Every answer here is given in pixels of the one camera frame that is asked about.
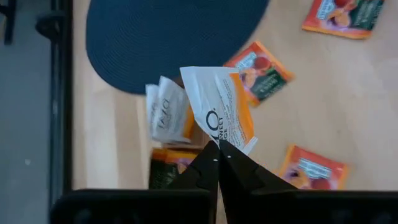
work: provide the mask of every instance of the printed logo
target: printed logo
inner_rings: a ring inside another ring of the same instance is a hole
[[[170,101],[167,99],[162,100],[161,104],[162,114],[159,118],[159,122],[157,123],[158,127],[162,129],[168,129],[170,126],[171,114],[170,114],[169,103]]]
[[[321,5],[319,6],[317,18],[325,20],[328,18],[329,14],[333,12],[336,8],[333,0],[323,0]]]
[[[218,136],[211,136],[214,140],[219,141],[220,139],[223,140],[228,138],[227,129],[224,128],[223,125],[223,118],[220,118],[218,116],[218,114],[216,113],[216,108],[213,108],[213,110],[207,112],[206,124],[210,128],[210,130],[218,131]]]
[[[253,66],[254,59],[256,59],[257,55],[254,52],[250,52],[247,54],[240,62],[238,62],[235,67],[241,71]]]
[[[152,130],[153,130],[153,121],[154,121],[154,117],[155,117],[156,107],[157,107],[157,104],[153,103],[152,106],[151,106],[151,110],[150,110],[151,119],[150,119],[150,127],[149,127],[149,129],[150,129],[151,133],[152,133]]]
[[[311,179],[329,179],[331,174],[331,169],[302,158],[300,159],[298,168],[302,169]]]

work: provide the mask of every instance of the fruit illustration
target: fruit illustration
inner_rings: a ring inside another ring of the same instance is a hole
[[[335,0],[336,7],[344,7],[346,6],[351,0]]]
[[[309,186],[310,180],[302,170],[296,170],[291,173],[290,178],[290,183],[298,189],[307,188]]]
[[[327,179],[319,178],[311,181],[311,187],[315,190],[329,190],[330,183]]]
[[[257,57],[254,59],[253,68],[257,70],[257,75],[263,76],[271,68],[271,62],[265,57]]]
[[[270,69],[271,62],[265,57],[257,57],[254,59],[253,68],[255,69]]]
[[[242,81],[243,83],[251,88],[254,85],[254,82],[256,81],[256,69],[254,68],[248,68],[242,71],[241,73]]]
[[[351,24],[351,19],[346,12],[340,16],[336,16],[334,20],[335,24],[339,27],[348,27]]]
[[[335,9],[331,14],[329,14],[328,19],[341,16],[344,13],[344,9]]]

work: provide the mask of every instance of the packet wrapper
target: packet wrapper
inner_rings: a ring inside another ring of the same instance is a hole
[[[253,106],[258,106],[294,78],[260,42],[251,44],[225,67],[239,70],[246,98]]]
[[[249,154],[257,143],[236,68],[180,68],[195,121],[214,142],[220,139]]]
[[[351,39],[368,38],[384,0],[314,0],[302,29]]]
[[[145,85],[146,92],[146,111],[147,111],[147,123],[149,127],[149,134],[152,136],[153,130],[153,120],[155,116],[156,106],[157,106],[157,94],[159,92],[159,87],[155,84]]]
[[[343,189],[348,166],[308,152],[296,145],[289,146],[279,177],[298,189]]]
[[[150,162],[149,188],[164,189],[187,169],[200,153],[191,149],[155,148]]]
[[[160,77],[154,108],[153,139],[163,143],[190,142],[194,119],[183,88],[166,77]]]

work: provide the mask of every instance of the orange tea packet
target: orange tea packet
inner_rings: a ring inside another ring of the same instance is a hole
[[[314,0],[304,30],[352,39],[371,35],[384,0]]]
[[[348,173],[346,164],[289,146],[279,177],[298,189],[342,189]]]
[[[149,188],[166,188],[187,169],[201,150],[155,148],[150,161]]]
[[[294,77],[260,42],[254,42],[224,66],[239,70],[246,98],[253,106],[259,105]]]

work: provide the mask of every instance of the green label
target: green label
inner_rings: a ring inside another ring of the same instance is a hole
[[[358,0],[355,9],[349,12],[351,18],[351,28],[372,30],[384,0]]]
[[[164,189],[178,176],[176,164],[166,164],[164,161],[150,162],[150,189]]]
[[[250,90],[259,101],[262,101],[280,90],[284,85],[286,85],[286,81],[277,70],[272,68],[267,71],[266,75],[257,77],[256,82]]]

